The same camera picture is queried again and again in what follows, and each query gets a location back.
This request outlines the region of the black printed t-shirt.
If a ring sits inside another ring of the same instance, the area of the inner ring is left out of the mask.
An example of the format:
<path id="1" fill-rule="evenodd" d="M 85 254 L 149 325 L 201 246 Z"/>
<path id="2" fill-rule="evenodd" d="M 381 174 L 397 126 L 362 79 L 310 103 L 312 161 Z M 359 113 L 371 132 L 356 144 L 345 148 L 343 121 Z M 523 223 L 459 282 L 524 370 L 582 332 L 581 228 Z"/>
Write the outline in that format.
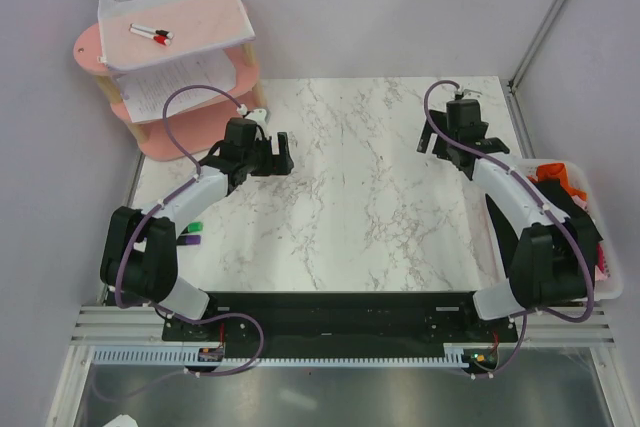
<path id="1" fill-rule="evenodd" d="M 594 231 L 594 240 L 591 242 L 591 246 L 583 251 L 583 254 L 589 267 L 599 269 L 601 267 L 601 249 L 599 244 L 603 238 L 595 227 L 593 219 L 586 211 L 586 194 L 580 192 L 577 196 L 572 197 L 558 179 L 548 178 L 546 180 L 536 180 L 531 177 L 530 181 L 540 195 L 550 201 L 556 208 L 564 211 L 572 219 L 588 219 L 587 224 L 589 227 L 592 227 Z M 495 230 L 505 275 L 509 277 L 511 263 L 519 238 L 514 230 L 514 224 L 507 219 L 504 212 L 489 195 L 486 195 L 486 204 Z"/>

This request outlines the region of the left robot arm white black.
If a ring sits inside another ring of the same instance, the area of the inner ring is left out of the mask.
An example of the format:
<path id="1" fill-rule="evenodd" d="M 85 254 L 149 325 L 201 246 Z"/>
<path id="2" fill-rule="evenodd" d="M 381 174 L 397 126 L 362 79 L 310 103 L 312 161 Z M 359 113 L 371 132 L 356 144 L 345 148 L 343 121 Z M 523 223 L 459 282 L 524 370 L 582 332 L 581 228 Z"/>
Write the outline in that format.
<path id="1" fill-rule="evenodd" d="M 277 145 L 258 135 L 217 142 L 196 163 L 184 184 L 142 209 L 120 207 L 112 214 L 100 278 L 120 308 L 150 303 L 185 319 L 185 329 L 208 340 L 219 329 L 210 296 L 179 273 L 177 239 L 206 209 L 233 193 L 249 176 L 285 176 L 293 170 L 289 139 Z"/>

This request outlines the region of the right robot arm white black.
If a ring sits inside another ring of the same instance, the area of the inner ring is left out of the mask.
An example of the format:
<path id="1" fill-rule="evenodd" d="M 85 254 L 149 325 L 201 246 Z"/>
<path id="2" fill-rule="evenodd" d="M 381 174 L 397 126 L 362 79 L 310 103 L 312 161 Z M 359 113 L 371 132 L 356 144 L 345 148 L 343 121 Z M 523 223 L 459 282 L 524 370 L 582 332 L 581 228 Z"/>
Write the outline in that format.
<path id="1" fill-rule="evenodd" d="M 482 190 L 499 247 L 505 278 L 474 293 L 474 306 L 458 315 L 460 333 L 481 340 L 495 319 L 536 310 L 557 315 L 557 304 L 577 300 L 586 303 L 583 314 L 562 318 L 585 321 L 595 302 L 598 228 L 563 187 L 542 190 L 531 181 L 487 130 L 478 104 L 451 104 L 444 112 L 427 110 L 417 147 L 451 163 Z"/>

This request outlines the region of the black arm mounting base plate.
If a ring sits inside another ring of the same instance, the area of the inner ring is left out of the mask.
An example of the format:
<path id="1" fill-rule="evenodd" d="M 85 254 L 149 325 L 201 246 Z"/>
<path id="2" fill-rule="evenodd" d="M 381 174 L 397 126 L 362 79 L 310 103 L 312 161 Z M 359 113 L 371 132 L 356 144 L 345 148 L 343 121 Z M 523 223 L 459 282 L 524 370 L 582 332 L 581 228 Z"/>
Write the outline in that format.
<path id="1" fill-rule="evenodd" d="M 507 319 L 483 321 L 470 292 L 251 293 L 214 292 L 208 325 L 165 323 L 165 341 L 220 341 L 250 357 L 391 357 L 438 355 L 447 343 L 512 343 Z"/>

